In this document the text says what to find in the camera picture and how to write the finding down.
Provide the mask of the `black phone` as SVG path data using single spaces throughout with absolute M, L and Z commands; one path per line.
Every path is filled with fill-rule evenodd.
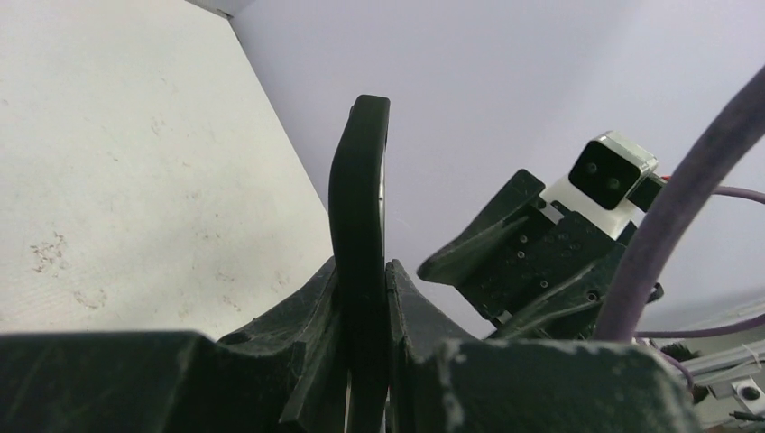
M 332 161 L 327 196 L 350 372 L 347 429 L 378 432 L 388 391 L 384 154 L 390 100 L 353 103 Z

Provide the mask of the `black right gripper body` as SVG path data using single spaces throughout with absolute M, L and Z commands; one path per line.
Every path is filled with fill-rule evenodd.
M 637 230 L 630 222 L 614 240 L 577 212 L 565 212 L 557 223 L 537 210 L 529 211 L 527 216 L 486 262 L 456 286 L 495 330 L 551 291 L 571 286 L 604 289 L 604 301 L 626 246 Z M 586 340 L 594 332 L 603 301 L 519 338 Z

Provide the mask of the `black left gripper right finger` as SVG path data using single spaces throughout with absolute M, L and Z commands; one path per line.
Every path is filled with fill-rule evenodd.
M 385 270 L 393 432 L 698 432 L 690 396 L 647 348 L 483 341 Z

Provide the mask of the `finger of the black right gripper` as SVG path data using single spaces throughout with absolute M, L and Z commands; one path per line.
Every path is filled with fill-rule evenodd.
M 550 322 L 599 306 L 604 289 L 585 286 L 568 287 L 550 292 L 534 300 L 518 313 L 510 316 L 488 336 L 488 339 L 519 338 L 542 329 Z
M 521 226 L 545 184 L 527 170 L 518 170 L 482 208 L 468 226 L 418 268 L 424 281 L 460 285 Z

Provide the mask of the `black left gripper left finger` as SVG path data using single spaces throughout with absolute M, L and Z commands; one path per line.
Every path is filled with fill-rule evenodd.
M 339 432 L 336 269 L 213 341 L 187 331 L 1 339 L 4 432 Z

